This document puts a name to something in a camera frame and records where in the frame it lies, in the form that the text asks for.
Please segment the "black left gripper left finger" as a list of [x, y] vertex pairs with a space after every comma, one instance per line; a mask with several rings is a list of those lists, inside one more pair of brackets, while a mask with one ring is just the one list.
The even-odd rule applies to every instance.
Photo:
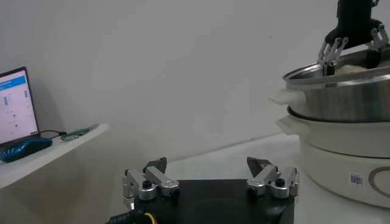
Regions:
[[126, 169], [122, 176], [122, 198], [124, 205], [133, 209], [135, 199], [152, 201], [159, 192], [162, 197], [176, 200], [180, 196], [178, 180], [165, 175], [168, 160], [162, 157], [149, 161], [142, 172]]

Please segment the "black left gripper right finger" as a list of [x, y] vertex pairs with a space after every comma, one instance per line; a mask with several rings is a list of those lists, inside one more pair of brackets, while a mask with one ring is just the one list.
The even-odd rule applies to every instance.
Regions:
[[299, 173], [295, 167], [280, 170], [269, 160], [247, 157], [247, 165], [252, 178], [246, 181], [247, 194], [250, 198], [258, 198], [270, 193], [277, 199], [296, 197], [299, 188]]

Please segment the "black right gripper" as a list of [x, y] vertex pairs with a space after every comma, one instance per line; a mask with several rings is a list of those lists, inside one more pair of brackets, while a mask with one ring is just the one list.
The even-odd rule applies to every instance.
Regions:
[[344, 49], [367, 45], [366, 68], [376, 68], [381, 63], [382, 51], [389, 46], [385, 25], [372, 18], [372, 8], [379, 0], [338, 0], [338, 23], [322, 43], [317, 63], [322, 75], [335, 72], [335, 63]]

